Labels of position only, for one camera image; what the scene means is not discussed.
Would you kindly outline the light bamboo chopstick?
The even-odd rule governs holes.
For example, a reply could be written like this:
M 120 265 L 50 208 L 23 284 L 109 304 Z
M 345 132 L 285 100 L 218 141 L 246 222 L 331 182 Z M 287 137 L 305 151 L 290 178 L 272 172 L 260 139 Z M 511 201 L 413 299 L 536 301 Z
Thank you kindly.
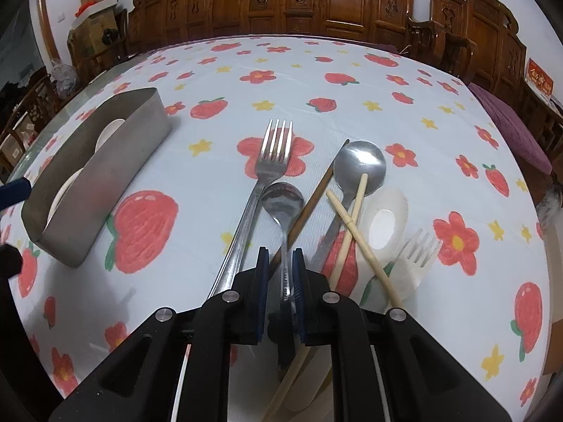
M 363 236 L 352 216 L 347 212 L 347 209 L 343 206 L 342 202 L 338 199 L 334 192 L 327 190 L 325 195 L 328 198 L 334 211 L 336 211 L 336 214 L 339 216 L 339 218 L 341 218 L 343 224 L 346 226 L 347 230 L 351 233 L 352 237 L 360 247 L 363 258 L 369 264 L 371 270 L 382 284 L 382 287 L 385 289 L 389 298 L 390 305 L 393 306 L 393 308 L 403 309 L 405 306 L 401 298 L 396 292 L 392 282 L 386 275 L 381 263 L 377 259 L 374 252 L 371 250 L 370 245 L 366 241 L 366 238 Z
M 368 174 L 363 173 L 361 175 L 361 178 L 360 178 L 360 183 L 359 183 L 359 186 L 357 188 L 356 197 L 355 197 L 355 201 L 354 201 L 354 205 L 353 205 L 353 209 L 352 209 L 352 213 L 351 213 L 351 222 L 352 223 L 357 222 L 358 216 L 360 214 L 360 211 L 361 211 L 361 208 L 362 208 L 362 203 L 363 203 L 363 198 L 365 197 L 365 193 L 366 193 L 367 181 L 368 181 Z M 347 254 L 349 252 L 350 245 L 352 243 L 352 239 L 353 239 L 353 237 L 352 237 L 351 232 L 346 231 L 346 233 L 343 236 L 343 242 L 342 242 L 342 245 L 339 249 L 339 253 L 337 255 L 335 265 L 334 265 L 332 273 L 330 275 L 329 284 L 330 284 L 331 290 L 337 290 L 337 286 L 338 286 L 339 280 L 340 280 L 342 272 L 343 272 L 343 266 L 346 263 L 346 258 L 347 258 Z

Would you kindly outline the white plastic fork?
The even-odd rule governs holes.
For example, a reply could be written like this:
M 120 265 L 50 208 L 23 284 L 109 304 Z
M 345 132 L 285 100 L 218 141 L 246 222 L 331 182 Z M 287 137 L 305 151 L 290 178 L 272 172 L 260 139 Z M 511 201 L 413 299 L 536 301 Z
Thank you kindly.
M 402 301 L 418 289 L 431 269 L 441 247 L 429 231 L 419 229 L 406 241 L 396 258 L 384 267 L 384 272 Z

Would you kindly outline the white plastic soup spoon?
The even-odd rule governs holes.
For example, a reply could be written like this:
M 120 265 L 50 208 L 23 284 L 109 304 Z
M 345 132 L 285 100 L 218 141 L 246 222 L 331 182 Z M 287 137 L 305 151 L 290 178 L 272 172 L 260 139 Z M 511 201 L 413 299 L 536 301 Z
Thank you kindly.
M 409 206 L 403 192 L 393 186 L 379 188 L 363 202 L 360 231 L 384 268 L 394 260 L 406 227 Z M 360 306 L 382 313 L 388 302 L 385 289 L 357 248 Z

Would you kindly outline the small stainless steel spoon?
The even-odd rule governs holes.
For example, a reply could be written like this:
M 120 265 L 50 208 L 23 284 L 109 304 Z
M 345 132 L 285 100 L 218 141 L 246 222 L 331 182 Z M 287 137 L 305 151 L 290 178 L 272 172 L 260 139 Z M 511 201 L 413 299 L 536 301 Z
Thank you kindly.
M 301 192 L 292 184 L 278 182 L 270 185 L 261 197 L 262 207 L 279 225 L 281 230 L 280 251 L 280 298 L 283 302 L 291 297 L 290 256 L 288 237 L 292 226 L 300 216 L 304 199 Z

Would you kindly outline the dark brown wooden chopstick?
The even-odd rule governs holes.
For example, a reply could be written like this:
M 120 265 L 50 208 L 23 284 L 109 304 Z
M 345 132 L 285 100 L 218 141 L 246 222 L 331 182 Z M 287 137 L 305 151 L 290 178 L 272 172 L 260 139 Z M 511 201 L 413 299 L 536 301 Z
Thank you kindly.
M 316 209 L 317 204 L 321 200 L 325 190 L 327 189 L 330 181 L 334 175 L 334 165 L 335 159 L 332 160 L 330 165 L 328 166 L 327 170 L 325 171 L 323 177 L 319 181 L 317 187 L 315 188 L 314 192 L 312 193 L 310 199 L 306 202 L 303 207 L 301 214 L 298 216 L 297 220 L 295 221 L 294 225 L 291 227 L 288 237 L 287 237 L 287 247 L 290 249 L 296 242 L 297 238 L 300 236 L 304 226 L 306 225 L 308 219 L 313 214 L 313 211 Z M 280 267 L 280 263 L 282 263 L 282 249 L 278 249 L 274 257 L 271 259 L 269 264 L 269 273 L 268 278 L 271 279 L 277 269 Z

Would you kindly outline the large stainless steel spoon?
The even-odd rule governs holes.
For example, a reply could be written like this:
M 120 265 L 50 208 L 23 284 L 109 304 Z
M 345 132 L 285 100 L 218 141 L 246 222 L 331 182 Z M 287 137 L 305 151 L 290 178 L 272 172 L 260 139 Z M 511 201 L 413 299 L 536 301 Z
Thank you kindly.
M 353 141 L 339 150 L 333 163 L 334 179 L 343 192 L 342 204 L 347 209 L 355 198 L 361 176 L 367 174 L 365 195 L 382 186 L 386 176 L 386 159 L 382 151 L 368 141 Z M 319 273 L 342 227 L 342 220 L 335 215 L 325 237 L 309 263 L 309 270 Z

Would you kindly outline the stainless steel fork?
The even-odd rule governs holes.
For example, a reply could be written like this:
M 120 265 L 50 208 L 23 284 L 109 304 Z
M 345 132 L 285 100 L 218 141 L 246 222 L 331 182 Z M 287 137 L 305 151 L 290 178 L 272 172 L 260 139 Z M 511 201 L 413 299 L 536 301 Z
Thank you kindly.
M 235 276 L 241 271 L 261 196 L 268 186 L 286 173 L 292 140 L 292 121 L 269 121 L 255 164 L 257 182 L 249 195 L 240 223 L 208 294 L 209 298 L 230 290 Z

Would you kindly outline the stainless steel utensil tray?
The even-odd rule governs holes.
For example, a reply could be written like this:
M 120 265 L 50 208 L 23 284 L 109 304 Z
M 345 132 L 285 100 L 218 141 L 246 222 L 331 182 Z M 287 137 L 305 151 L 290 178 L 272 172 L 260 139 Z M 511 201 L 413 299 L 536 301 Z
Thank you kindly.
M 125 123 L 95 153 L 99 134 L 118 118 Z M 101 104 L 55 153 L 23 204 L 21 218 L 32 244 L 68 267 L 80 266 L 118 200 L 171 130 L 155 88 L 125 91 Z M 47 223 L 52 200 L 80 168 Z

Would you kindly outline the white plastic bag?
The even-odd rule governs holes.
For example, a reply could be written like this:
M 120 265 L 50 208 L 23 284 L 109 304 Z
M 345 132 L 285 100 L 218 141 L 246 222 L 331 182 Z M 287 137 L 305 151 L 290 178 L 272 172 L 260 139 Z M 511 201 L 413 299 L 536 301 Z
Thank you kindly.
M 74 66 L 60 59 L 51 60 L 51 79 L 61 99 L 71 97 L 79 88 L 80 79 Z

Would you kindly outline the floral strawberry tablecloth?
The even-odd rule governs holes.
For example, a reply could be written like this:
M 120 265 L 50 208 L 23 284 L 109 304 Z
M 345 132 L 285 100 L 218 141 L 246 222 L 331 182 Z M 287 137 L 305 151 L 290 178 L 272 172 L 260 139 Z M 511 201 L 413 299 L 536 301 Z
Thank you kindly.
M 360 45 L 239 37 L 158 51 L 52 120 L 17 169 L 36 182 L 94 113 L 128 91 L 157 90 L 171 133 L 107 213 L 72 269 L 31 240 L 22 210 L 1 238 L 23 256 L 10 283 L 35 355 L 58 396 L 151 312 L 206 298 L 256 182 L 265 130 L 293 125 L 285 180 L 312 195 L 347 141 L 386 160 L 409 206 L 404 238 L 440 242 L 406 306 L 515 421 L 532 406 L 550 329 L 541 227 L 523 172 L 458 79 Z

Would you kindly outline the stacked cardboard boxes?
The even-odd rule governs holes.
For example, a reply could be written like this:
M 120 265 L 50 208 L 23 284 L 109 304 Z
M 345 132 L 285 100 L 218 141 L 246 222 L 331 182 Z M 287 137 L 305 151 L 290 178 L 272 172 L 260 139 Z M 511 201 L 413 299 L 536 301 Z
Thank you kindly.
M 80 0 L 68 33 L 67 47 L 71 63 L 78 64 L 107 49 L 119 38 L 115 21 L 115 7 L 118 0 Z

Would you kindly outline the carved wooden bench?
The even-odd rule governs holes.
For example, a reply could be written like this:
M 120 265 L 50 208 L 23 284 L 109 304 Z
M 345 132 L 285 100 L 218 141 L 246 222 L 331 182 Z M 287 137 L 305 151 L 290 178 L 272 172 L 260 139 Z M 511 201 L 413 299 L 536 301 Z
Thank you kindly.
M 239 34 L 304 34 L 406 47 L 413 0 L 134 0 L 128 43 L 150 51 Z

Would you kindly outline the red gift box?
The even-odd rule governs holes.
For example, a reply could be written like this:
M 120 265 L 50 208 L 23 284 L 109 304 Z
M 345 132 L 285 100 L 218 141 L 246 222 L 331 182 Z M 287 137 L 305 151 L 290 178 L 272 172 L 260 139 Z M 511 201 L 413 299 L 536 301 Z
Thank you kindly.
M 539 95 L 547 101 L 551 99 L 553 80 L 532 58 L 528 59 L 525 79 Z

